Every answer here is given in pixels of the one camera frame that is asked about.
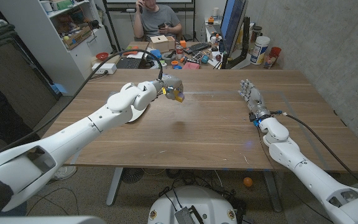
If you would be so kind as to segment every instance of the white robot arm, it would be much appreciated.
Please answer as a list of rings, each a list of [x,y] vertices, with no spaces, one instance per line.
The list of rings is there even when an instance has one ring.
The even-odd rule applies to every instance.
[[[358,189],[343,185],[300,152],[289,131],[266,108],[260,91],[250,81],[241,81],[240,95],[251,110],[250,120],[266,135],[270,156],[290,169],[319,200],[334,223],[358,223]]]
[[[76,152],[110,128],[123,125],[164,92],[171,100],[185,98],[180,79],[128,83],[93,114],[58,133],[0,153],[0,211],[9,211],[37,193]]]

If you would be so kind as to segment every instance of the orange object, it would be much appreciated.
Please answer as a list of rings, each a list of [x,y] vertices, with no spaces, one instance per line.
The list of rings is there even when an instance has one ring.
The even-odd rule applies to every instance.
[[[131,49],[139,49],[138,46],[135,46],[135,47],[132,47]],[[137,54],[138,52],[137,51],[133,51],[133,52],[125,52],[123,53],[124,55],[130,55],[130,54]]]
[[[208,19],[208,24],[214,24],[214,18],[212,16]]]
[[[185,40],[181,40],[181,41],[180,41],[180,45],[181,45],[183,48],[186,48],[186,41],[185,41]]]
[[[252,186],[252,179],[249,177],[244,178],[244,185],[247,187]]]
[[[172,68],[174,68],[174,67],[177,66],[178,64],[179,64],[178,61],[171,61]]]

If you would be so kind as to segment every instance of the man's hand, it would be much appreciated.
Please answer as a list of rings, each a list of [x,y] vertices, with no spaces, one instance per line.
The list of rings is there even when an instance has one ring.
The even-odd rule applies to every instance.
[[[140,14],[140,9],[139,7],[143,7],[144,9],[144,1],[143,0],[137,0],[136,1],[136,13],[139,13]]]
[[[168,25],[165,25],[165,27],[159,29],[158,32],[159,32],[160,34],[171,33],[171,27],[169,27]]]

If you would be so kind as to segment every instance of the power strip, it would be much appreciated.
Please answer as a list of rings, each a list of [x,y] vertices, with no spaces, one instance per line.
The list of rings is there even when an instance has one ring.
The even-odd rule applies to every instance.
[[[94,64],[92,67],[92,71],[94,71],[99,65],[100,63]],[[102,67],[98,69],[98,71],[95,72],[95,74],[103,74],[105,71],[108,71],[108,74],[112,75],[114,74],[114,72],[116,72],[116,70],[117,66],[115,63],[105,63],[104,65],[102,65]]]

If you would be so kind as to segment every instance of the wooden table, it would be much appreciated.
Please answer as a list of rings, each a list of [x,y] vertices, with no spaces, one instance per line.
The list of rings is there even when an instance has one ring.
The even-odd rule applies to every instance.
[[[182,169],[271,169],[245,101],[236,93],[248,78],[269,110],[287,111],[310,125],[350,169],[358,172],[358,139],[297,71],[169,70],[183,80],[185,101],[160,96],[132,124],[111,129],[86,146],[76,166]],[[89,82],[46,133],[49,136],[106,103],[111,91],[156,79],[157,70],[117,70]],[[324,170],[344,169],[305,128],[279,116],[302,153]],[[286,170],[274,162],[279,170]]]

